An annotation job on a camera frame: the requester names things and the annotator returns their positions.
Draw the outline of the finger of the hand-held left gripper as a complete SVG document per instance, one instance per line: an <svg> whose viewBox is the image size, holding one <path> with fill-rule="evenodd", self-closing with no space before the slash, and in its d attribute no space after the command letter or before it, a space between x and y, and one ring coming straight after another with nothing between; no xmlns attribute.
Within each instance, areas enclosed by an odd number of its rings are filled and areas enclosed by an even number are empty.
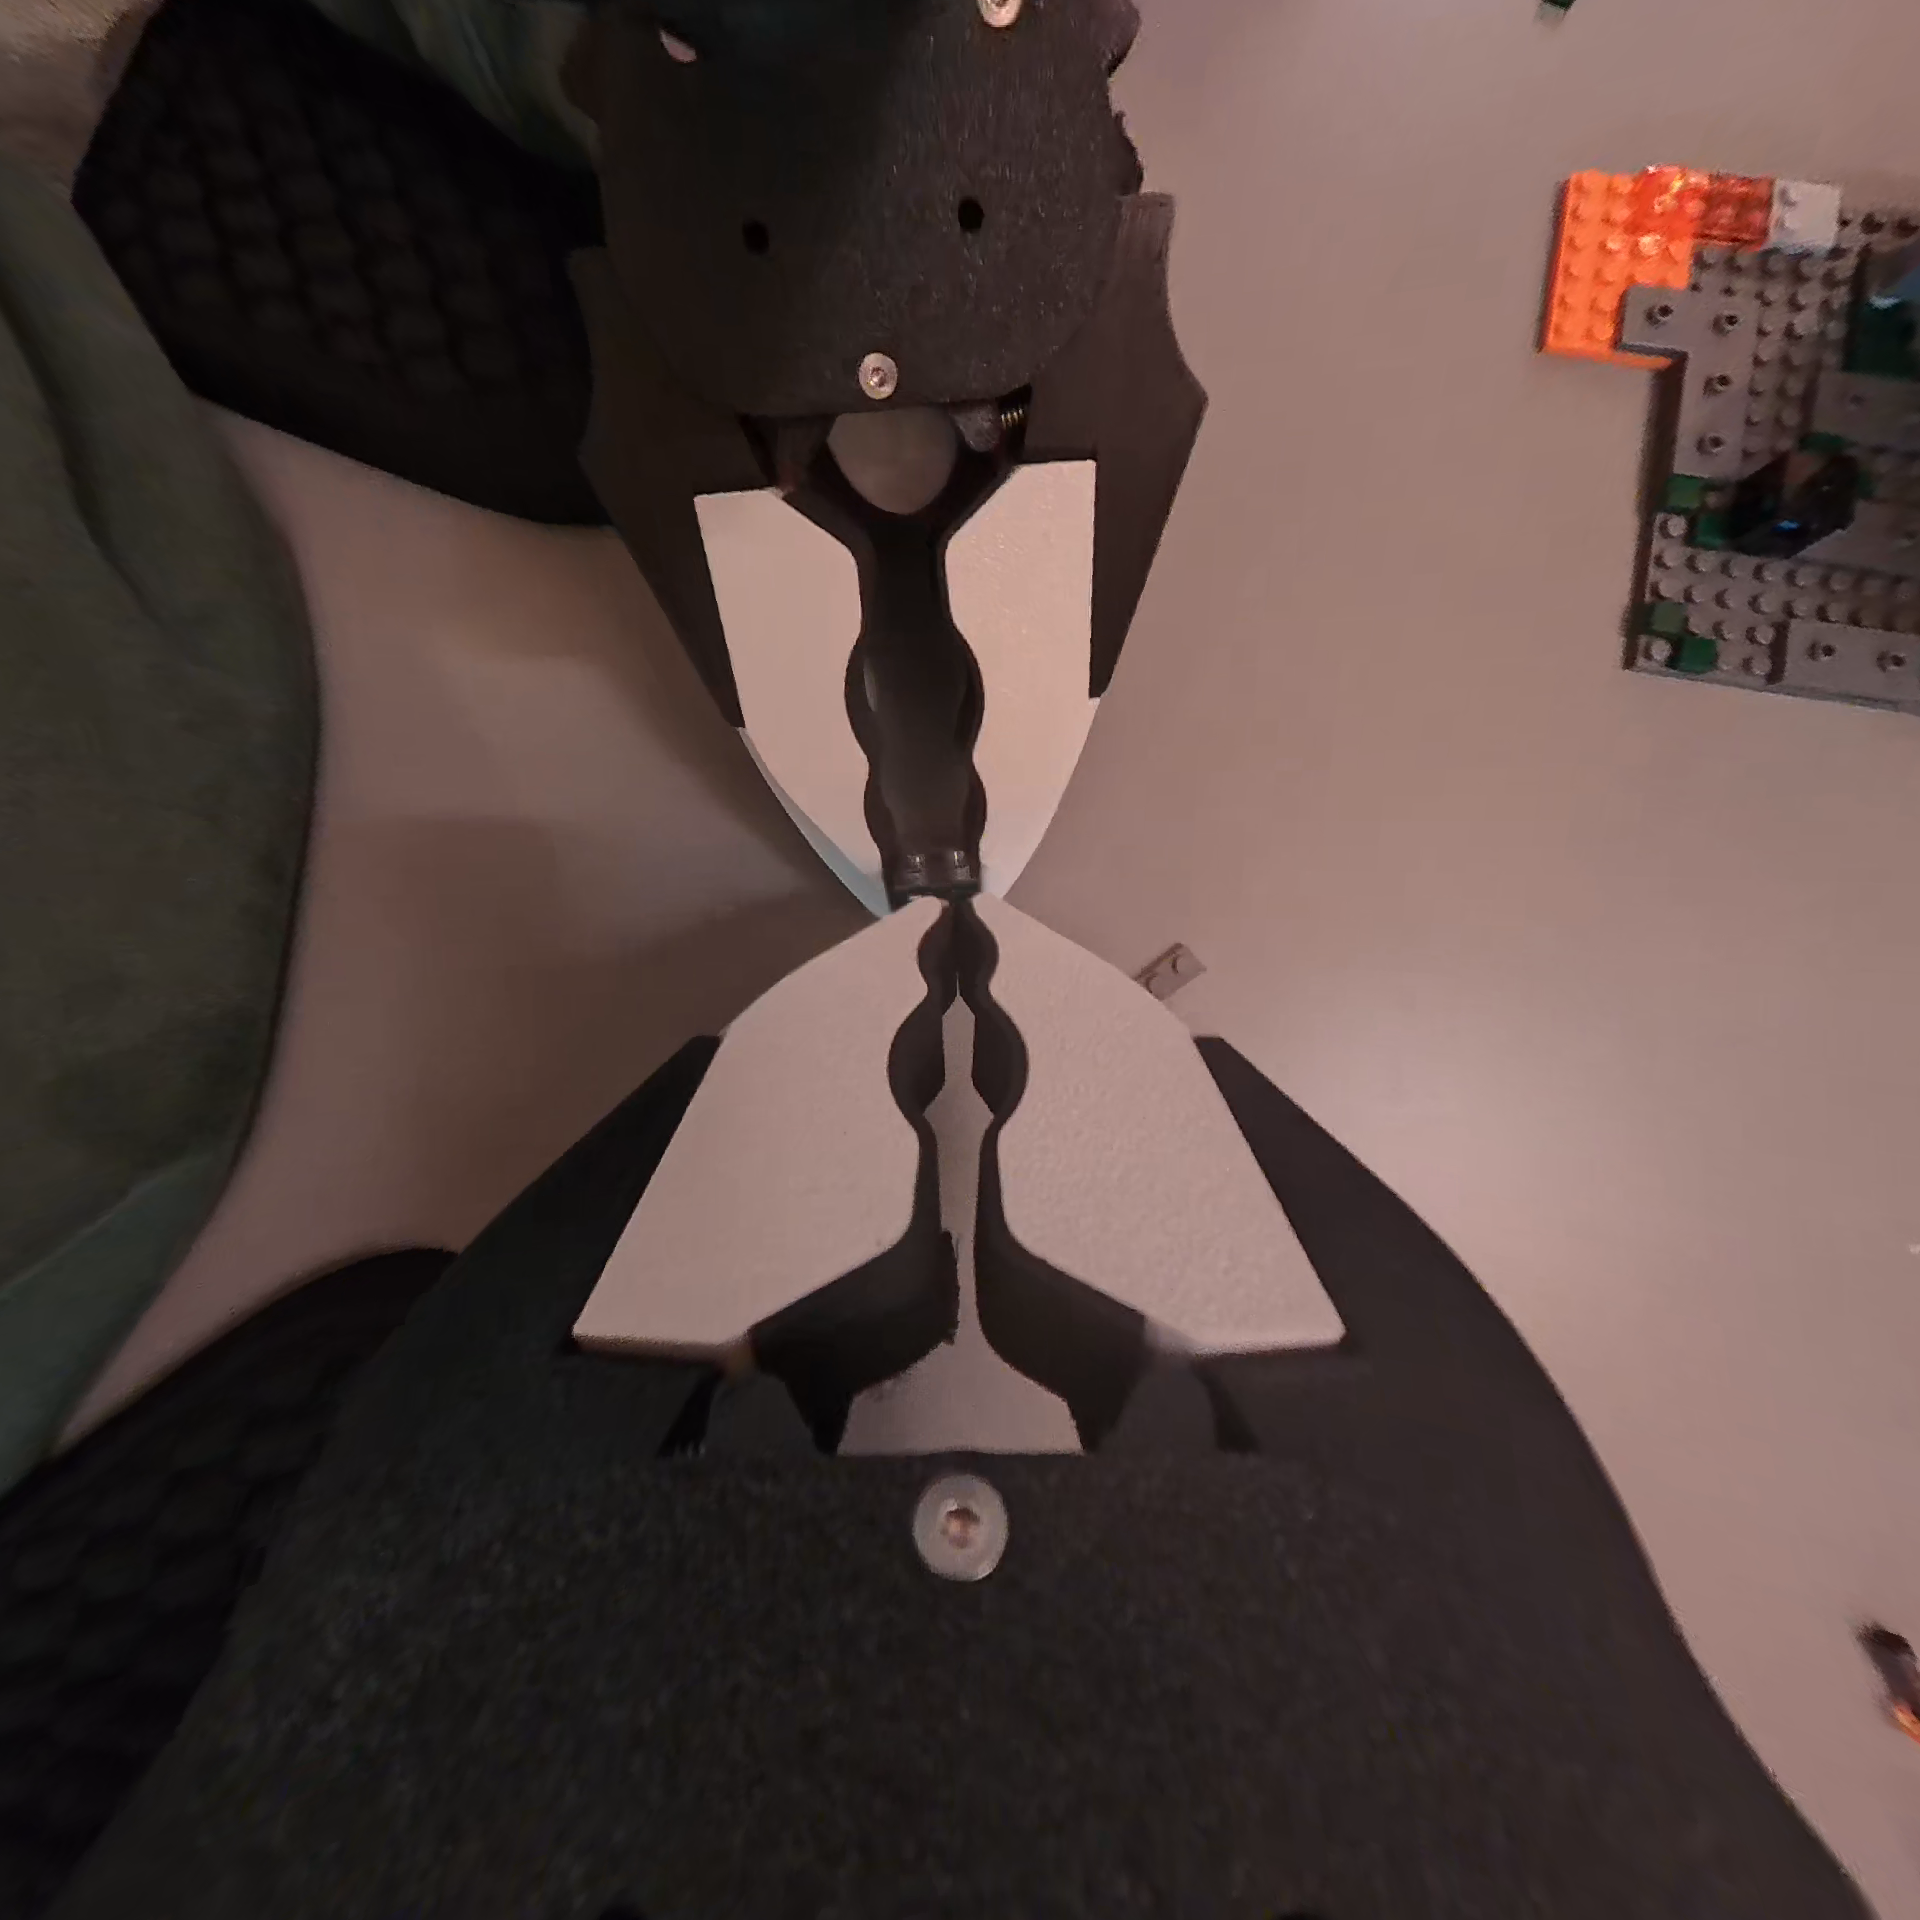
<svg viewBox="0 0 1920 1920"><path fill-rule="evenodd" d="M981 675L981 885L996 898L1039 852L1098 710L1095 501L1095 461L1020 463L947 550L951 612Z"/></svg>
<svg viewBox="0 0 1920 1920"><path fill-rule="evenodd" d="M860 633L853 554L775 490L695 504L740 731L787 816L867 910L891 910L867 818L869 758L849 673Z"/></svg>

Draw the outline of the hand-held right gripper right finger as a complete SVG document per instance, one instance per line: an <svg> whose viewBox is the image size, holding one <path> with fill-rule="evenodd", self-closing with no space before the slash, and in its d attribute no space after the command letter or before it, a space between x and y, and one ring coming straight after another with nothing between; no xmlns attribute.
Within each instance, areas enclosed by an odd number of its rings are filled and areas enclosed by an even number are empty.
<svg viewBox="0 0 1920 1920"><path fill-rule="evenodd" d="M1082 1452L1140 1383L1331 1353L1347 1323L1199 1037L1124 971L996 896L954 913L989 1125L981 1331Z"/></svg>

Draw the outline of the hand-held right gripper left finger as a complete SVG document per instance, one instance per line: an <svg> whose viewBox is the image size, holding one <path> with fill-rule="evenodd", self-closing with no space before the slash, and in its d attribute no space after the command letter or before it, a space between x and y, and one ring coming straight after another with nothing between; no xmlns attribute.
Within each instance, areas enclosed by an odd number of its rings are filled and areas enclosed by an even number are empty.
<svg viewBox="0 0 1920 1920"><path fill-rule="evenodd" d="M862 1393L954 1338L929 1120L952 960L952 907L921 900L729 1023L574 1319L583 1349L777 1379L835 1453Z"/></svg>

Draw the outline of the person's right forearm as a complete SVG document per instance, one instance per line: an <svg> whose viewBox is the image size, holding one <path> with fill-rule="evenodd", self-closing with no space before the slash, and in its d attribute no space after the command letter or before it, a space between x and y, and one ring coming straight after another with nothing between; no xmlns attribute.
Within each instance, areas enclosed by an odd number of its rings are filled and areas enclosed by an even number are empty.
<svg viewBox="0 0 1920 1920"><path fill-rule="evenodd" d="M215 1667L358 1374L455 1261L241 1319L3 1502L3 1913L44 1916Z"/></svg>

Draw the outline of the person's left forearm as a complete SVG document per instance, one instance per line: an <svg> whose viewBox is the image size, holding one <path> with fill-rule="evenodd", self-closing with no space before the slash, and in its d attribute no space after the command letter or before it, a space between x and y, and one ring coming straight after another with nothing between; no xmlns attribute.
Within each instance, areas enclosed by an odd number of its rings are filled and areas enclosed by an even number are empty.
<svg viewBox="0 0 1920 1920"><path fill-rule="evenodd" d="M196 395L472 508L610 522L569 271L598 183L451 85L311 3L160 3L73 197Z"/></svg>

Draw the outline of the grey baseplate brick building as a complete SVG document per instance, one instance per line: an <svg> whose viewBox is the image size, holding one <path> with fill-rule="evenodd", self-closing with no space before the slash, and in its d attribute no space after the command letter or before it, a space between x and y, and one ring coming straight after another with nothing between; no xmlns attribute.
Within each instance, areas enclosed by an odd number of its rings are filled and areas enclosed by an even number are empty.
<svg viewBox="0 0 1920 1920"><path fill-rule="evenodd" d="M1917 716L1915 187L1575 172L1538 347L1653 378L1629 669Z"/></svg>

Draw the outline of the small brown toy tool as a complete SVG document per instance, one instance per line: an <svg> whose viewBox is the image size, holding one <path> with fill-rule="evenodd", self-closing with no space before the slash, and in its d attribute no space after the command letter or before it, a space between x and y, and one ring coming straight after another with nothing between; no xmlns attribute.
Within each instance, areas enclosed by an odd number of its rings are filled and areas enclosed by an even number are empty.
<svg viewBox="0 0 1920 1920"><path fill-rule="evenodd" d="M1857 1641L1876 1674L1884 1719L1913 1744L1920 1740L1919 1649L1896 1628L1869 1620L1859 1625Z"/></svg>

